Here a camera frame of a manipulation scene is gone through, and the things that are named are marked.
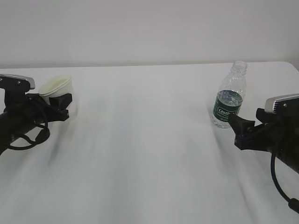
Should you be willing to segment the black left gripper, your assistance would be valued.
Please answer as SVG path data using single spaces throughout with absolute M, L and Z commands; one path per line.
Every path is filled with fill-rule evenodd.
M 50 97 L 49 104 L 37 93 L 5 91 L 5 109 L 0 115 L 0 152 L 21 151 L 44 143 L 50 137 L 49 123 L 66 121 L 72 94 Z

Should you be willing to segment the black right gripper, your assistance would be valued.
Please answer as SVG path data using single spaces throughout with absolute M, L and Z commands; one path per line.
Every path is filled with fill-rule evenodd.
M 235 133 L 235 146 L 240 150 L 255 150 L 272 153 L 278 144 L 279 135 L 282 142 L 278 144 L 276 157 L 285 165 L 299 172 L 299 111 L 291 114 L 272 114 L 257 108 L 255 121 L 243 119 L 230 114 L 228 123 Z

